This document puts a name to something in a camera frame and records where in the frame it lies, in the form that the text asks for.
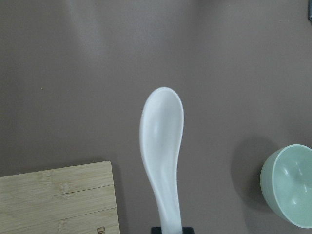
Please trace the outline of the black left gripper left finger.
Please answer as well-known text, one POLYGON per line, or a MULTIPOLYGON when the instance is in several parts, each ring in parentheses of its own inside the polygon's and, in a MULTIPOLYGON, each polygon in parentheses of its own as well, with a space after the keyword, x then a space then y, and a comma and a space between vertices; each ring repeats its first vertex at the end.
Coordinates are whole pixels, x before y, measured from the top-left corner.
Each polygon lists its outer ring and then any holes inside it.
POLYGON ((152 227, 151 228, 151 234, 162 234, 161 227, 152 227))

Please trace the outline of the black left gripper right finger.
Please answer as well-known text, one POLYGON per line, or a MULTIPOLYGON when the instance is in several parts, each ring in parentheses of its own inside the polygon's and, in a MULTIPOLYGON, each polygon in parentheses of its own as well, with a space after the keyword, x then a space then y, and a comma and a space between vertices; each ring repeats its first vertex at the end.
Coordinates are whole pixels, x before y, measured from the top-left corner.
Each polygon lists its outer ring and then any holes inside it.
POLYGON ((194 229, 192 227, 183 227, 183 234, 194 234, 194 229))

